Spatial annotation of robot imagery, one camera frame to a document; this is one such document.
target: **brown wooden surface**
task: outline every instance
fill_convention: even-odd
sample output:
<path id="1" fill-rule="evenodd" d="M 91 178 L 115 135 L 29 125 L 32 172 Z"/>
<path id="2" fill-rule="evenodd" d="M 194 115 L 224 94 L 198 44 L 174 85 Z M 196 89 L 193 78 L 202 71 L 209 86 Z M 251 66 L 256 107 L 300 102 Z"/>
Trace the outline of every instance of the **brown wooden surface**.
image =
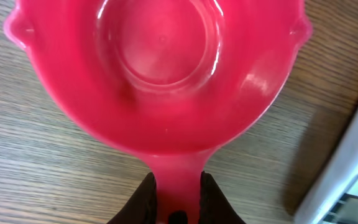
<path id="1" fill-rule="evenodd" d="M 104 223 L 149 170 L 57 108 L 2 33 L 12 7 L 0 0 L 0 223 Z M 206 166 L 248 224 L 291 223 L 358 104 L 358 0 L 306 8 L 314 36 L 280 96 Z"/>

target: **wooden table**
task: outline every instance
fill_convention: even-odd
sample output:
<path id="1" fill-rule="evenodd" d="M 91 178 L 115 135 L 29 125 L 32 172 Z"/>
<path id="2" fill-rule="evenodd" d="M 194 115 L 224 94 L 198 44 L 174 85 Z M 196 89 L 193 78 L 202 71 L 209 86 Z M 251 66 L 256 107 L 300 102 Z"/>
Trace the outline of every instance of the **wooden table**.
<path id="1" fill-rule="evenodd" d="M 148 168 L 73 124 L 2 33 L 0 223 L 105 223 Z M 280 96 L 206 166 L 248 224 L 291 223 L 358 104 L 358 0 L 309 0 L 314 36 Z"/>

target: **red plastic bowl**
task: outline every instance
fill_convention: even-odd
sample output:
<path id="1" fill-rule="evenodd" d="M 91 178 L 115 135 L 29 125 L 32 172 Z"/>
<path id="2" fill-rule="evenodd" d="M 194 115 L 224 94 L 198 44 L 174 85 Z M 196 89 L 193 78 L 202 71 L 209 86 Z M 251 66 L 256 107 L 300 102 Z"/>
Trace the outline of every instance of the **red plastic bowl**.
<path id="1" fill-rule="evenodd" d="M 198 219 L 208 157 L 249 128 L 311 35 L 303 0 L 18 0 L 4 30 L 62 110 Z"/>

